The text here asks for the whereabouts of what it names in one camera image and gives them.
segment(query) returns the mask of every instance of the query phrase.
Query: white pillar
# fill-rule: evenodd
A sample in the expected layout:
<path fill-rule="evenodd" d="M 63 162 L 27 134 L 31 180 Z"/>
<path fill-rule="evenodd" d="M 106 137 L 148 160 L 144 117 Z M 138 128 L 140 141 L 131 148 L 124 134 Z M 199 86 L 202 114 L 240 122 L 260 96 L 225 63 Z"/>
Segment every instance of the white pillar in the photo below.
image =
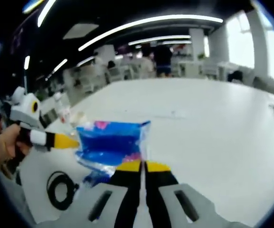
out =
<path fill-rule="evenodd" d="M 198 62 L 197 56 L 205 53 L 204 30 L 202 28 L 190 28 L 189 33 L 192 40 L 193 60 Z"/>
<path fill-rule="evenodd" d="M 111 60 L 115 61 L 116 54 L 114 45 L 104 45 L 102 47 L 97 48 L 95 52 L 98 52 L 98 55 L 106 64 Z"/>
<path fill-rule="evenodd" d="M 70 69 L 63 70 L 63 80 L 64 86 L 67 90 L 70 90 L 74 87 L 74 79 L 71 76 Z"/>
<path fill-rule="evenodd" d="M 226 25 L 209 35 L 210 58 L 215 62 L 229 62 Z"/>
<path fill-rule="evenodd" d="M 268 51 L 263 25 L 256 10 L 246 13 L 254 45 L 254 72 L 256 76 L 268 76 Z"/>

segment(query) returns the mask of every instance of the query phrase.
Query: bottle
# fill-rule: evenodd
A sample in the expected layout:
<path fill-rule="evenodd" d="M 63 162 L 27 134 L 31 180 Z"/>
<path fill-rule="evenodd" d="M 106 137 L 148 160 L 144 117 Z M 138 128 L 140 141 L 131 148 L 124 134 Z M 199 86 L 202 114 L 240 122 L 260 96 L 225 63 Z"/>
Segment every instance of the bottle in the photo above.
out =
<path fill-rule="evenodd" d="M 56 92 L 54 94 L 55 100 L 55 109 L 57 115 L 66 127 L 68 127 L 68 131 L 72 130 L 72 126 L 70 125 L 70 102 L 66 94 L 61 94 L 60 92 Z"/>

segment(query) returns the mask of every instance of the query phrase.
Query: white chair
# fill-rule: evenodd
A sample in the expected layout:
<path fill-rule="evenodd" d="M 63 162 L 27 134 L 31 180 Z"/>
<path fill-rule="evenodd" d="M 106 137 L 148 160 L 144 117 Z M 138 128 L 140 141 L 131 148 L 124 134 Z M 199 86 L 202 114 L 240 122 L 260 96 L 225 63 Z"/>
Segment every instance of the white chair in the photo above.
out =
<path fill-rule="evenodd" d="M 131 64 L 130 69 L 131 69 L 130 72 L 132 74 L 132 79 L 140 79 L 139 67 L 136 64 Z"/>
<path fill-rule="evenodd" d="M 217 80 L 219 75 L 217 63 L 210 59 L 205 59 L 202 65 L 202 75 L 212 77 Z"/>
<path fill-rule="evenodd" d="M 108 77 L 111 83 L 124 80 L 124 74 L 119 70 L 118 67 L 108 69 Z"/>
<path fill-rule="evenodd" d="M 87 77 L 87 76 L 80 77 L 82 89 L 85 93 L 94 92 L 94 90 L 95 90 L 95 85 L 90 78 L 91 78 L 90 76 L 89 77 Z"/>

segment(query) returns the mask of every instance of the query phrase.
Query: chair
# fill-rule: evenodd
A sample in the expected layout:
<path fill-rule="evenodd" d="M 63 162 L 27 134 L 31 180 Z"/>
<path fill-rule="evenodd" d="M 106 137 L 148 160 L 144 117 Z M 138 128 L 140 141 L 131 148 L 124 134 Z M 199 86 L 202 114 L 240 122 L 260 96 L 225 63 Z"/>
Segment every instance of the chair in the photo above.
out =
<path fill-rule="evenodd" d="M 80 82 L 81 82 L 81 85 L 82 85 L 82 89 L 85 93 L 87 92 L 93 92 L 94 89 L 95 89 L 95 85 L 94 83 L 92 82 L 92 80 L 90 79 L 90 77 L 81 77 L 80 78 Z"/>
<path fill-rule="evenodd" d="M 111 83 L 124 80 L 124 74 L 119 70 L 118 67 L 108 69 L 108 77 Z"/>
<path fill-rule="evenodd" d="M 132 74 L 133 74 L 133 79 L 140 79 L 140 71 L 139 68 L 136 64 L 131 64 L 131 69 L 132 69 Z"/>
<path fill-rule="evenodd" d="M 219 75 L 217 64 L 210 59 L 205 59 L 202 65 L 202 75 L 212 77 L 217 80 Z"/>
<path fill-rule="evenodd" d="M 57 118 L 57 112 L 55 110 L 55 100 L 53 97 L 49 97 L 40 104 L 40 123 L 44 128 L 54 122 Z"/>

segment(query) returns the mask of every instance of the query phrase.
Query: fluorescent light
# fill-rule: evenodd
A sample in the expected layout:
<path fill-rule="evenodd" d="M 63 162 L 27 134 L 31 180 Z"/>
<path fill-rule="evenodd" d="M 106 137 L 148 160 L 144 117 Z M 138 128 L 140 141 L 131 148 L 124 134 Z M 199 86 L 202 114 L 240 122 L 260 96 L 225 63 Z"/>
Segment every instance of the fluorescent light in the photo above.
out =
<path fill-rule="evenodd" d="M 25 58 L 25 63 L 24 63 L 24 69 L 25 69 L 25 70 L 28 70 L 29 61 L 30 61 L 30 56 L 26 56 L 26 58 Z"/>
<path fill-rule="evenodd" d="M 36 8 L 39 4 L 41 4 L 44 0 L 38 0 L 34 3 L 27 3 L 26 6 L 23 8 L 23 13 L 28 14 L 30 13 L 34 8 Z"/>
<path fill-rule="evenodd" d="M 123 59 L 123 55 L 115 56 L 115 60 L 118 60 L 118 59 Z"/>
<path fill-rule="evenodd" d="M 93 56 L 91 56 L 91 57 L 89 57 L 89 58 L 87 58 L 87 59 L 84 59 L 83 61 L 81 61 L 81 62 L 79 62 L 79 63 L 77 64 L 77 67 L 79 67 L 79 66 L 81 66 L 81 65 L 83 65 L 83 64 L 85 64 L 85 63 L 87 63 L 87 62 L 89 62 L 89 61 L 91 61 L 92 59 L 94 59 Z"/>
<path fill-rule="evenodd" d="M 204 47 L 205 47 L 205 56 L 210 57 L 209 40 L 207 36 L 204 37 Z"/>
<path fill-rule="evenodd" d="M 57 65 L 56 68 L 54 68 L 54 70 L 51 72 L 51 74 L 53 74 L 57 70 L 59 70 L 61 68 L 61 66 L 63 66 L 66 62 L 67 62 L 67 59 L 64 59 L 62 62 L 60 62 L 59 65 Z"/>
<path fill-rule="evenodd" d="M 198 19 L 198 20 L 209 20 L 209 21 L 214 21 L 214 22 L 218 22 L 218 23 L 223 22 L 223 20 L 220 18 L 213 18 L 213 17 L 194 15 L 194 14 L 174 14 L 174 15 L 164 15 L 164 16 L 146 18 L 146 19 L 137 20 L 137 21 L 125 24 L 125 25 L 121 25 L 117 28 L 113 28 L 112 30 L 107 31 L 107 32 L 93 38 L 89 42 L 85 43 L 84 45 L 79 47 L 78 50 L 82 51 L 83 49 L 87 48 L 88 46 L 92 45 L 93 43 L 95 43 L 95 42 L 115 33 L 115 32 L 119 32 L 121 30 L 130 28 L 130 27 L 133 27 L 136 25 L 141 25 L 141 24 L 145 24 L 145 23 L 149 23 L 149 22 L 153 22 L 153 21 L 170 20 L 170 19 Z"/>
<path fill-rule="evenodd" d="M 174 40 L 174 41 L 164 41 L 162 44 L 191 44 L 190 40 Z"/>
<path fill-rule="evenodd" d="M 47 16 L 50 8 L 52 7 L 52 5 L 56 2 L 56 0 L 48 0 L 48 2 L 46 3 L 46 5 L 44 6 L 42 12 L 40 13 L 39 17 L 38 17 L 38 27 L 40 27 L 45 19 L 45 17 Z"/>
<path fill-rule="evenodd" d="M 137 54 L 136 54 L 136 58 L 142 58 L 142 52 L 139 51 Z"/>
<path fill-rule="evenodd" d="M 190 35 L 153 37 L 148 39 L 140 39 L 134 42 L 129 42 L 128 45 L 142 44 L 142 43 L 147 43 L 147 42 L 156 41 L 156 40 L 163 40 L 163 39 L 190 39 L 190 38 L 191 38 Z"/>

